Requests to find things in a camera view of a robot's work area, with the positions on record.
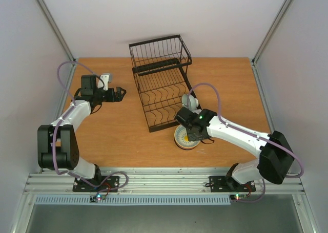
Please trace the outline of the pale green glazed bowl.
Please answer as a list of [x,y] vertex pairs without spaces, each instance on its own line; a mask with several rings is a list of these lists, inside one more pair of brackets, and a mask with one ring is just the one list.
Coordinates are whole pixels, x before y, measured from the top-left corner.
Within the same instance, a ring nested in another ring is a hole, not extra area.
[[199,107],[199,101],[193,95],[183,94],[181,98],[182,106],[189,109],[190,111],[195,111]]

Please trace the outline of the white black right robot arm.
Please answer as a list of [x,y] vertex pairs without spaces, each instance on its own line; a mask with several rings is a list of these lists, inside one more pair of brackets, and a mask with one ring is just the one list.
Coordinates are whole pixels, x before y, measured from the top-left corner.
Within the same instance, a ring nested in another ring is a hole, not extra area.
[[259,179],[282,184],[295,160],[292,149],[281,132],[257,132],[230,122],[208,109],[193,112],[183,107],[177,112],[175,120],[186,130],[189,141],[218,138],[255,157],[255,160],[247,163],[235,163],[229,169],[225,184],[230,191]]

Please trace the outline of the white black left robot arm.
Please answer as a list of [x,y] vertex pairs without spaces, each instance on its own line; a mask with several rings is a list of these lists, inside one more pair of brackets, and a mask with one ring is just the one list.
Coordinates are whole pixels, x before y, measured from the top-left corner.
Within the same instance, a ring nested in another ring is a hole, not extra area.
[[109,87],[111,80],[109,73],[83,75],[81,86],[67,110],[57,120],[41,125],[37,130],[38,165],[58,175],[82,180],[91,191],[101,189],[105,180],[96,164],[80,156],[75,132],[96,107],[123,100],[127,91],[121,87]]

